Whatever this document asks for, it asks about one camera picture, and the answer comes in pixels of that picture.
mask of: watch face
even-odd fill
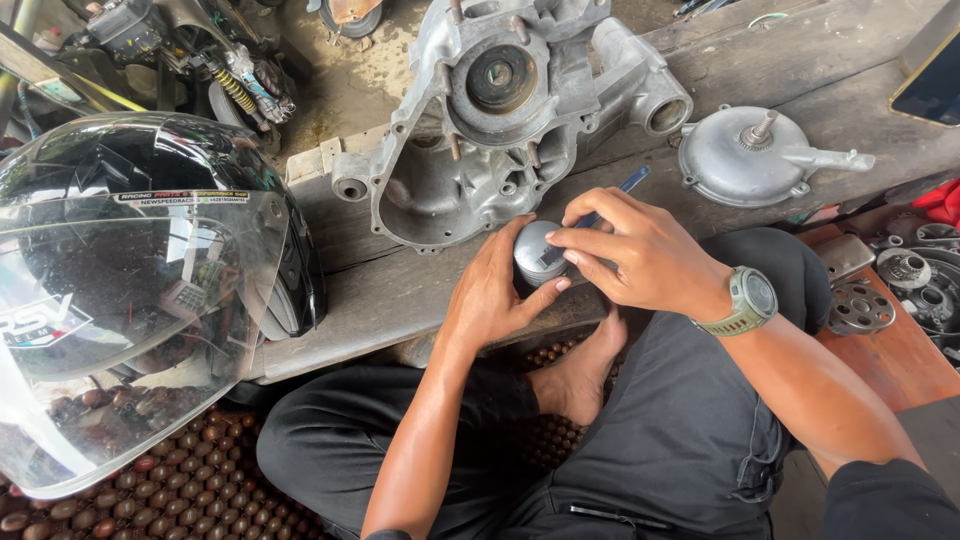
[[[770,315],[777,307],[777,299],[774,297],[774,291],[770,288],[770,283],[755,273],[747,276],[743,283],[744,292],[747,299],[757,311]]]

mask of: leg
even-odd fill
[[[324,517],[328,532],[360,534],[367,502],[422,370],[352,366],[317,378],[271,411],[257,443],[277,488]],[[537,476],[487,444],[483,428],[536,416],[525,380],[474,367],[457,429],[450,485],[431,537],[477,538]]]
[[[780,313],[813,332],[830,295],[819,259],[772,229],[722,234],[705,249],[774,284]],[[676,313],[657,313],[629,352],[579,451],[550,482],[549,505],[645,515],[705,533],[765,538],[789,434],[719,342]]]

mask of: helmet visor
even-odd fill
[[[0,209],[0,469],[68,495],[240,381],[288,224],[273,191]]]

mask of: yellow shock absorber spring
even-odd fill
[[[213,74],[213,78],[220,83],[220,86],[230,94],[230,97],[233,98],[233,101],[237,102],[237,105],[241,109],[245,110],[247,114],[253,114],[256,112],[256,103],[250,99],[250,95],[247,94],[247,91],[240,86],[236,79],[233,78],[229,72],[223,67],[220,68],[220,71],[217,71]]]

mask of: helmet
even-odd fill
[[[252,132],[64,124],[0,162],[0,469],[54,499],[117,470],[325,314],[303,217]]]

